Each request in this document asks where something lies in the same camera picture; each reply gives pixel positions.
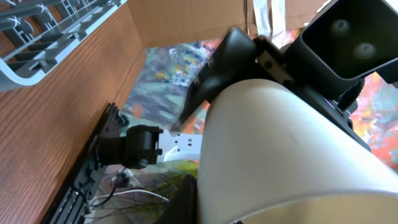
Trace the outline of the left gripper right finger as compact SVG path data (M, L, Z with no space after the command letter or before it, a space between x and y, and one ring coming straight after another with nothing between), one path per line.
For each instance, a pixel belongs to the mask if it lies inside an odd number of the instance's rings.
M183 109L170 131L181 132L204 101L211 103L226 87L242 80L255 58L255 42L232 27L188 87Z

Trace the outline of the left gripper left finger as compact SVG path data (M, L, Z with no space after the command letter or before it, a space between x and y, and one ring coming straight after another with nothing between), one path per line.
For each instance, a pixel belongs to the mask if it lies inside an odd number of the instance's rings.
M195 224L197 222L197 180L188 174L178 187L175 197L170 201L155 224Z

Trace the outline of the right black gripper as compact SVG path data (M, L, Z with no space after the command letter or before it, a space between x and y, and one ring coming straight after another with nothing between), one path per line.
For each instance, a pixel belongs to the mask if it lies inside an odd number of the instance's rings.
M362 145L367 151L371 150L371 148L353 131L353 122L348 111L342 111L337 107L335 102L325 99L311 86L301 84L295 80L282 65L281 52L267 37L260 35L256 37L254 41L259 51L257 61L269 74L272 80L280 83L297 95L322 116Z

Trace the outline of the cream white cup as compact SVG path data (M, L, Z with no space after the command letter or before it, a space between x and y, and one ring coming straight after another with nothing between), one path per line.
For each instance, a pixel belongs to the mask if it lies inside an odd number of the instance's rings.
M227 87L205 119L198 223L397 222L397 174L282 85Z

